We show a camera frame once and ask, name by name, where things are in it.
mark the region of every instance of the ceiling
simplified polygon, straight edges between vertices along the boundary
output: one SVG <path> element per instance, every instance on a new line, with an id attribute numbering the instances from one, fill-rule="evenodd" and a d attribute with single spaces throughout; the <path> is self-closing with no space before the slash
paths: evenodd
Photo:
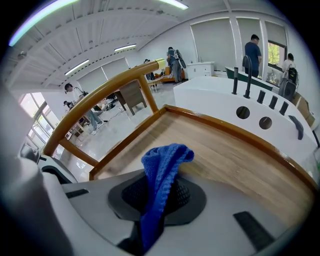
<path id="1" fill-rule="evenodd" d="M 231 5 L 239 2 L 229 1 Z M 94 63 L 128 44 L 137 44 L 131 50 L 136 51 L 184 21 L 230 8 L 228 0 L 181 2 L 189 8 L 181 10 L 158 0 L 79 0 L 69 4 L 39 21 L 8 48 L 1 79 L 11 90 L 58 88 L 69 78 L 64 74 L 86 59 Z M 26 57 L 19 60 L 21 51 Z"/>

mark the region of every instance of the blue knitted towel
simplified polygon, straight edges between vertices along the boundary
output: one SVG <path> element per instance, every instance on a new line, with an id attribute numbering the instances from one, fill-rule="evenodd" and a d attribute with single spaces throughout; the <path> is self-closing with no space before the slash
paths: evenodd
<path id="1" fill-rule="evenodd" d="M 148 183 L 148 201 L 140 218 L 143 250 L 146 252 L 160 235 L 159 221 L 164 212 L 171 185 L 183 162 L 191 162 L 194 152 L 183 144 L 150 149 L 141 159 Z"/>

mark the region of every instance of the blue cloth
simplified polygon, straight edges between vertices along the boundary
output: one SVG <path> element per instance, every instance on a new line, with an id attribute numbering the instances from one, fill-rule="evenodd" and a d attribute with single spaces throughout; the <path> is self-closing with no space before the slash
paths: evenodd
<path id="1" fill-rule="evenodd" d="M 175 58 L 175 50 L 170 49 L 170 50 L 168 51 L 168 55 L 170 55 L 169 66 L 171 67 L 171 66 L 172 66 L 172 63 L 174 63 L 174 62 L 176 61 L 176 58 Z"/>
<path id="2" fill-rule="evenodd" d="M 194 156 L 194 152 L 186 145 L 174 143 L 152 148 L 142 157 L 148 185 L 148 201 L 144 215 L 140 218 L 144 252 L 154 244 L 161 233 L 159 221 L 179 165 L 183 162 L 191 162 Z"/>
<path id="3" fill-rule="evenodd" d="M 258 56 L 261 56 L 260 48 L 253 42 L 247 42 L 245 47 L 245 55 L 248 55 L 252 62 L 252 70 L 259 70 L 259 59 Z M 245 68 L 249 68 L 249 64 L 247 61 L 242 63 L 242 66 Z"/>

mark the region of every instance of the black knob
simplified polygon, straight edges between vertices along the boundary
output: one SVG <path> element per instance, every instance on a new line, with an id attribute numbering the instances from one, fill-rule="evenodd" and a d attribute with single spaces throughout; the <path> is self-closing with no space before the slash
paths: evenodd
<path id="1" fill-rule="evenodd" d="M 237 88 L 238 88 L 238 68 L 234 68 L 234 73 L 233 73 L 233 92 L 232 94 L 236 95 L 237 94 Z"/>
<path id="2" fill-rule="evenodd" d="M 283 116 L 285 115 L 285 113 L 286 113 L 286 111 L 287 111 L 288 106 L 289 106 L 289 104 L 288 104 L 288 103 L 283 102 L 282 107 L 281 107 L 281 109 L 280 109 L 280 114 L 281 114 L 281 115 L 283 115 Z"/>
<path id="3" fill-rule="evenodd" d="M 265 95 L 266 95 L 266 92 L 261 90 L 259 93 L 259 97 L 257 99 L 257 102 L 262 104 L 262 102 L 264 102 Z"/>
<path id="4" fill-rule="evenodd" d="M 270 102 L 270 105 L 269 105 L 269 107 L 271 108 L 271 109 L 275 109 L 275 105 L 276 105 L 276 103 L 277 103 L 277 100 L 278 100 L 278 97 L 276 97 L 276 96 L 272 96 L 272 99 L 271 99 L 271 102 Z"/>

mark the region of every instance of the white tiled floor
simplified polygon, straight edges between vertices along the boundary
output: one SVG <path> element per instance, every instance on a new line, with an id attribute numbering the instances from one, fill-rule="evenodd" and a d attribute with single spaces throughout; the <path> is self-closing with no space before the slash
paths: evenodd
<path id="1" fill-rule="evenodd" d="M 158 108 L 161 108 L 164 104 L 176 105 L 173 88 L 174 85 L 172 83 L 165 83 L 157 87 L 157 92 L 152 90 L 152 95 Z M 135 115 L 132 115 L 127 107 L 126 111 L 124 111 L 120 103 L 116 102 L 113 109 L 100 115 L 102 120 L 110 121 L 104 123 L 96 135 L 81 135 L 76 140 L 76 146 L 92 158 L 98 161 L 101 160 L 115 144 L 126 138 L 134 131 L 137 125 L 152 114 L 150 107 L 144 108 L 142 103 L 134 107 L 133 111 Z M 86 129 L 88 128 L 90 131 L 92 130 L 92 126 L 86 127 Z M 78 182 L 87 181 L 88 173 L 93 168 L 75 156 L 71 156 L 66 167 L 72 172 Z"/>

